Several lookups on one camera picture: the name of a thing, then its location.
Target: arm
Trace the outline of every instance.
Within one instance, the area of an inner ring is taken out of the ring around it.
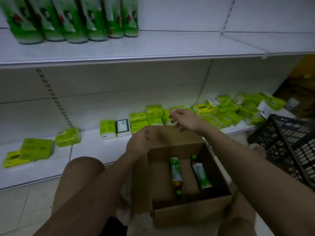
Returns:
[[[241,193],[276,235],[313,235],[315,193],[189,110],[170,113],[181,131],[203,136]]]
[[[150,150],[146,129],[134,134],[124,153],[108,170],[70,198],[34,236],[95,235],[107,222],[134,163]]]

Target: person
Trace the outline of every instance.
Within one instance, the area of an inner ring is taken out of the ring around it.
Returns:
[[[177,109],[170,112],[170,118],[172,123],[178,121],[180,131],[203,136],[238,186],[219,236],[254,236],[255,211],[275,235],[314,235],[312,190],[259,157],[261,149],[251,150],[237,143],[191,111]],[[111,215],[120,189],[136,161],[148,154],[150,144],[150,132],[143,128],[132,135],[126,152],[107,170],[94,158],[69,162],[56,191],[52,216],[34,235],[125,234],[106,228],[119,225]]]

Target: plastic basket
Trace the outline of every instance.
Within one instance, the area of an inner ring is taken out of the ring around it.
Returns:
[[[315,124],[270,115],[248,139],[266,150],[267,160],[315,189]]]

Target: bottle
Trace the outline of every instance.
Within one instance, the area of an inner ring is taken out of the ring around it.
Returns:
[[[123,37],[124,32],[120,0],[104,0],[104,10],[108,36],[111,38]]]
[[[138,26],[138,0],[122,0],[123,30],[128,37],[139,35]]]
[[[183,177],[181,175],[181,167],[179,164],[179,159],[177,157],[172,157],[169,160],[169,168],[171,171],[172,186],[174,187],[177,196],[182,194],[183,189]]]
[[[198,181],[199,189],[201,191],[208,191],[212,188],[212,185],[207,177],[206,172],[203,169],[201,162],[198,162],[197,156],[193,155],[191,157],[191,167],[194,170],[195,176]]]
[[[52,0],[29,0],[41,23],[42,32],[49,41],[64,41],[64,28]]]
[[[107,39],[101,0],[81,0],[88,38],[92,41]]]
[[[88,42],[80,2],[77,0],[53,0],[53,3],[64,26],[67,41],[74,44]]]
[[[37,44],[45,40],[24,0],[0,0],[0,7],[18,43]]]

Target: brown box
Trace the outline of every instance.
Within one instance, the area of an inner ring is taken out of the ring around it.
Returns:
[[[134,167],[131,206],[136,213],[151,212],[156,228],[195,224],[223,213],[232,195],[203,139],[195,133],[179,132],[173,126],[148,127],[152,148]],[[197,155],[213,185],[211,192],[199,190],[190,165]],[[178,157],[184,181],[181,199],[175,197],[168,160]]]
[[[297,117],[315,116],[315,79],[287,80],[274,96],[286,100],[285,108]]]

